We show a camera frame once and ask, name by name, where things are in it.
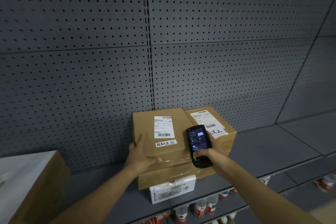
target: gray pegboard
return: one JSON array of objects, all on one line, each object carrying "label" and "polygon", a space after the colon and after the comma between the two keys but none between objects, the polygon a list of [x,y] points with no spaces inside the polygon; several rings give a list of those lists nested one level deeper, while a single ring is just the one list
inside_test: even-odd
[{"label": "gray pegboard", "polygon": [[155,108],[289,92],[312,38],[152,46]]},{"label": "gray pegboard", "polygon": [[318,34],[318,36],[332,36],[332,35],[336,36],[336,2],[335,0]]},{"label": "gray pegboard", "polygon": [[145,0],[0,0],[0,53],[146,45]]},{"label": "gray pegboard", "polygon": [[152,44],[315,37],[332,0],[149,0]]},{"label": "gray pegboard", "polygon": [[265,127],[275,123],[289,89],[251,94],[221,101],[183,106],[184,110],[212,106],[238,132]]},{"label": "gray pegboard", "polygon": [[336,37],[318,37],[278,122],[336,109]]},{"label": "gray pegboard", "polygon": [[152,110],[147,47],[0,56],[0,136]]},{"label": "gray pegboard", "polygon": [[59,150],[73,172],[123,161],[132,141],[131,116],[0,137],[0,157]]}]

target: person's right hand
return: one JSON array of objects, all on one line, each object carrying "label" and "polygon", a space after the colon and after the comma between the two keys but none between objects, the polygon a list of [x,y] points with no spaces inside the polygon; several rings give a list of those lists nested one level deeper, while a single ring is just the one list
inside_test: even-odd
[{"label": "person's right hand", "polygon": [[221,177],[228,179],[227,171],[229,169],[229,166],[234,162],[222,150],[221,146],[218,144],[216,139],[214,139],[212,134],[209,131],[207,131],[207,133],[209,135],[212,148],[200,149],[198,151],[195,151],[193,156],[195,158],[200,156],[208,157],[213,163],[213,170],[215,170],[215,172]]}]

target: white box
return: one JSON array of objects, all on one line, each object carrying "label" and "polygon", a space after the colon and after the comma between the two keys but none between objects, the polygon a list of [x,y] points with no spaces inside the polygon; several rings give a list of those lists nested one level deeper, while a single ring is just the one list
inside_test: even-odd
[{"label": "white box", "polygon": [[195,188],[195,182],[196,176],[191,175],[183,179],[175,180],[173,183],[166,182],[150,187],[149,190],[152,198],[152,204],[193,191]]}]

